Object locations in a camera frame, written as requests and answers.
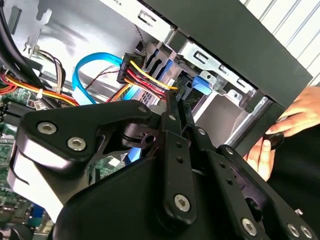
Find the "silver bolt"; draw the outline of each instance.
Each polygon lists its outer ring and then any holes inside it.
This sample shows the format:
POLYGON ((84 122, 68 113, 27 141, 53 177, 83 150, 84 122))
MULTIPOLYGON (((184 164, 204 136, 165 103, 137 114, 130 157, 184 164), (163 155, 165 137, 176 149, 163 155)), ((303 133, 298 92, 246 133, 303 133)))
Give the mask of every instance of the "silver bolt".
POLYGON ((57 131, 56 126, 51 122, 41 122, 37 128, 40 133, 47 135, 54 134, 57 131))
POLYGON ((67 142, 68 147, 73 151, 83 151, 86 148, 86 142, 80 137, 72 137, 67 142))
POLYGON ((304 235, 308 238, 308 239, 312 239, 312 234, 311 232, 308 230, 308 228, 306 228, 305 226, 301 225, 300 226, 301 231, 304 233, 304 235))
POLYGON ((300 236, 300 234, 299 234, 298 230, 295 228, 295 226, 293 226, 292 224, 288 223, 287 227, 288 227, 289 231, 292 233, 293 236, 295 236, 297 238, 300 236))
POLYGON ((225 150, 226 150, 226 152, 227 152, 228 154, 230 154, 230 155, 233 155, 233 154, 234 154, 234 152, 233 152, 233 151, 231 150, 231 148, 229 148, 229 147, 226 147, 225 150))
POLYGON ((255 225, 252 223, 252 221, 250 221, 247 218, 243 218, 242 219, 242 226, 244 228, 244 230, 246 230, 246 232, 248 234, 250 234, 251 236, 255 237, 257 235, 257 229, 255 227, 255 225))
POLYGON ((138 109, 139 109, 141 112, 143 112, 143 113, 146 113, 146 112, 147 112, 147 110, 146 110, 144 107, 142 107, 142 106, 138 107, 138 109))
POLYGON ((174 203, 175 203, 176 207, 178 209, 180 209, 182 212, 186 213, 190 210, 189 200, 181 194, 178 194, 174 197, 174 203))
POLYGON ((172 115, 169 115, 169 118, 171 118, 173 121, 176 120, 176 118, 174 116, 172 116, 172 115))
POLYGON ((205 130, 203 130, 203 129, 199 128, 199 129, 198 129, 198 131, 199 131, 199 133, 200 133, 201 135, 206 135, 205 130))

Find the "white louvered panel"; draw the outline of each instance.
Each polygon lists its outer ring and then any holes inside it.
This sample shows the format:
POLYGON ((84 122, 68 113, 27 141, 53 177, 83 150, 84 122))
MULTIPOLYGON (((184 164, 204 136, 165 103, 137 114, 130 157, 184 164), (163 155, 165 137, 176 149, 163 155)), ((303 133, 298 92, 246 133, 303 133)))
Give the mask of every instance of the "white louvered panel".
POLYGON ((275 34, 278 41, 285 47, 288 45, 291 37, 297 32, 300 25, 309 16, 319 0, 301 1, 292 14, 288 17, 279 31, 275 34))
POLYGON ((320 29, 314 36, 314 39, 305 45, 305 50, 297 57, 299 62, 305 68, 311 64, 311 62, 317 57, 320 52, 320 29))
POLYGON ((316 58, 311 62, 310 66, 307 68, 307 70, 312 76, 316 76, 320 70, 319 66, 320 66, 320 52, 316 56, 316 58))
POLYGON ((320 0, 240 0, 320 82, 320 0))
POLYGON ((246 7, 257 19, 259 19, 270 2, 271 0, 251 0, 246 7))
POLYGON ((316 26, 318 26, 320 29, 320 7, 287 46, 288 51, 296 59, 299 59, 299 55, 310 42, 313 42, 315 36, 318 34, 317 32, 319 31, 317 31, 316 26))
POLYGON ((273 33, 281 20, 286 16, 289 12, 290 8, 294 5, 296 0, 278 0, 270 9, 265 18, 261 21, 262 24, 269 30, 269 32, 273 33))

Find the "black knob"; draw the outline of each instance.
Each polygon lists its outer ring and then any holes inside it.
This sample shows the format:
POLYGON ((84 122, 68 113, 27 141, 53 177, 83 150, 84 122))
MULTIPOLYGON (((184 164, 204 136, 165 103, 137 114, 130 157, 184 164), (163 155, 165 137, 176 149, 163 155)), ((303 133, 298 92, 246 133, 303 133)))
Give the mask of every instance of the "black knob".
POLYGON ((284 142, 285 135, 282 132, 266 134, 263 136, 263 140, 269 140, 271 143, 271 150, 275 150, 284 142))

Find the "human hand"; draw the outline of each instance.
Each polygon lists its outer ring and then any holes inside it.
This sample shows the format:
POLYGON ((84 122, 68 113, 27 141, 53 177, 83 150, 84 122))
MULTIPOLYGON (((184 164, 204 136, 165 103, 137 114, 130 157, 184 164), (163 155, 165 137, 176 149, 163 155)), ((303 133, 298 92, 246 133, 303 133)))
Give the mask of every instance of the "human hand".
POLYGON ((271 151, 269 140, 260 140, 253 146, 250 152, 244 156, 244 160, 262 177, 265 181, 270 178, 274 167, 275 150, 271 151))
POLYGON ((270 127, 266 134, 283 132, 285 137, 320 124, 320 87, 308 86, 282 114, 288 117, 270 127))

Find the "blue drive latch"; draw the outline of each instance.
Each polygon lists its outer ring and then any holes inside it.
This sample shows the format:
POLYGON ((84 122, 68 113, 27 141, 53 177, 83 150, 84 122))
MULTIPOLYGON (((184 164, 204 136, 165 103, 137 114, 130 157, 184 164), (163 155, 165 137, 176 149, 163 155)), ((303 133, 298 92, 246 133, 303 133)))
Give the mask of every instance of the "blue drive latch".
POLYGON ((196 76, 193 79, 192 87, 199 92, 203 93, 204 95, 208 96, 212 93, 212 89, 210 88, 210 83, 204 80, 200 76, 196 76))

